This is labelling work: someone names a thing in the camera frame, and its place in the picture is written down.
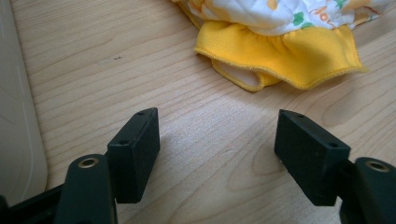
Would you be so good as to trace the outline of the yellow and white printed garment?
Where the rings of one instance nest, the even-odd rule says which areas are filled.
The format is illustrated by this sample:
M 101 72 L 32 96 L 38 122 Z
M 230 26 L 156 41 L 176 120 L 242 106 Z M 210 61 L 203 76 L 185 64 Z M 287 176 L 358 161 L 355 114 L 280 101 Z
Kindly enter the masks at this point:
M 172 0 L 198 28 L 195 51 L 247 91 L 309 90 L 364 71 L 353 28 L 396 0 Z

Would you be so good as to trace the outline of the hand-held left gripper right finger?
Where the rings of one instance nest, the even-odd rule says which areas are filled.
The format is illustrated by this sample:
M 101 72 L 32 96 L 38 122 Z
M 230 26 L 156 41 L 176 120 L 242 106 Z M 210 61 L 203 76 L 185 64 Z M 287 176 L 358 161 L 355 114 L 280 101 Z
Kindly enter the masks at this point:
M 342 200 L 342 224 L 396 224 L 396 167 L 348 159 L 350 147 L 312 119 L 281 109 L 275 154 L 315 206 Z

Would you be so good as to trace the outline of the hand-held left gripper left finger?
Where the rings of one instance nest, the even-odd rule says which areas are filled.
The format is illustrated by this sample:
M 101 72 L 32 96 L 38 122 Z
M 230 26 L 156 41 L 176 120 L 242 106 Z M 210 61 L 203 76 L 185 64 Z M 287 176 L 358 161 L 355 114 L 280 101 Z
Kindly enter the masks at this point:
M 160 150 L 155 107 L 134 114 L 107 144 L 105 154 L 74 160 L 54 224 L 117 224 L 118 203 L 139 203 Z

